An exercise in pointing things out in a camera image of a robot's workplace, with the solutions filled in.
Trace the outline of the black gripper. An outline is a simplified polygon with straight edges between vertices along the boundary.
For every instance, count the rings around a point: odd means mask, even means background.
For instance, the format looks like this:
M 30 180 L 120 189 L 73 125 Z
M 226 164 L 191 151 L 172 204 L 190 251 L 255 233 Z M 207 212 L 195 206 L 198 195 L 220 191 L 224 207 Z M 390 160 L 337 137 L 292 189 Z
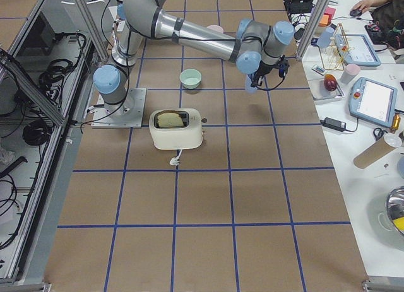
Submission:
M 259 87 L 262 85 L 264 77 L 273 69 L 273 65 L 260 63 L 257 71 L 251 74 L 251 87 Z

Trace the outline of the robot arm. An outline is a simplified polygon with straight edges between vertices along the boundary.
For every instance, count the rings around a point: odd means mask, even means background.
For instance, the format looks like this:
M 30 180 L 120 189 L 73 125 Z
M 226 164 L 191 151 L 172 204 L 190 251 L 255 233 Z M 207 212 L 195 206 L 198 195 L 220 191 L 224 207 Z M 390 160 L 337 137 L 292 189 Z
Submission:
M 246 75 L 246 88 L 261 89 L 263 78 L 273 69 L 284 79 L 288 61 L 284 51 L 294 36 L 288 21 L 273 26 L 250 19 L 239 23 L 235 37 L 216 32 L 168 14 L 166 0 L 123 0 L 125 26 L 119 40 L 115 40 L 110 62 L 114 66 L 131 68 L 144 38 L 170 40 L 235 63 Z

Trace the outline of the blue cup near arm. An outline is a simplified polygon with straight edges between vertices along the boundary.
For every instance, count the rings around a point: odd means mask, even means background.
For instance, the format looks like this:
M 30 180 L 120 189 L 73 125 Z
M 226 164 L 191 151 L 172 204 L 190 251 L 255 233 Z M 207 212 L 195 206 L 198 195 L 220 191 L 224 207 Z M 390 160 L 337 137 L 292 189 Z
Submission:
M 247 93 L 253 94 L 257 92 L 257 87 L 253 86 L 253 82 L 251 81 L 251 75 L 247 74 L 244 82 L 244 89 Z

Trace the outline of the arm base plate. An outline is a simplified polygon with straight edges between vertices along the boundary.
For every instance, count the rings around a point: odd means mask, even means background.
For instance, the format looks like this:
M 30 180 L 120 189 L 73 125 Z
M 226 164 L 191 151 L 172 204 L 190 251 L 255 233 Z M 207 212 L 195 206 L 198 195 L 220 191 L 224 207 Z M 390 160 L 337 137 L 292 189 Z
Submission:
M 99 95 L 97 103 L 102 107 L 95 109 L 91 126 L 94 129 L 140 128 L 145 100 L 146 88 L 130 88 L 126 101 L 122 106 L 118 104 L 115 108 L 105 105 L 102 96 Z

